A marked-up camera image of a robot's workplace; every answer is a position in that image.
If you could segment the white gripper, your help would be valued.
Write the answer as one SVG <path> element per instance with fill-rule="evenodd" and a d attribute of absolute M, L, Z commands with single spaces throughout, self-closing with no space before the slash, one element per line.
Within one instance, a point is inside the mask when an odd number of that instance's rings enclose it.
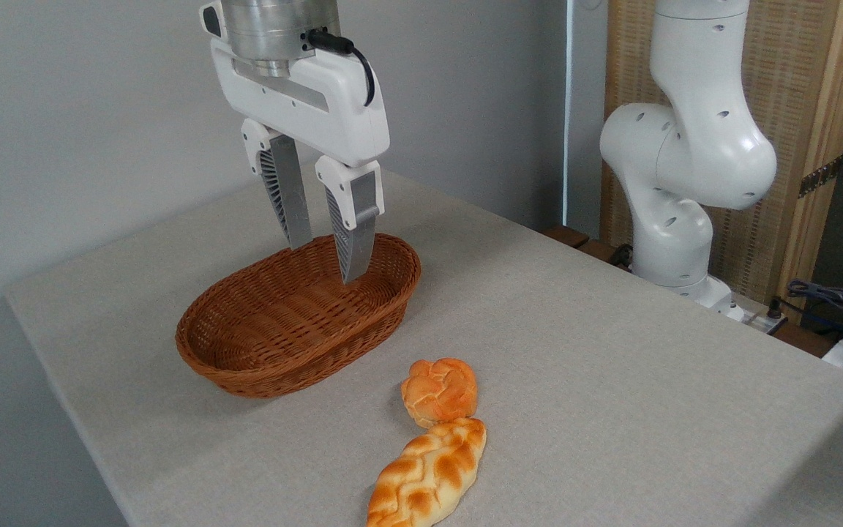
<path fill-rule="evenodd" d="M 375 73 L 341 39 L 337 3 L 210 2 L 200 18 L 225 99 L 247 117 L 249 166 L 292 250 L 313 240 L 294 140 L 326 155 L 315 172 L 326 188 L 342 283 L 352 283 L 368 270 L 384 213 L 381 165 L 373 160 L 389 147 L 389 127 Z"/>

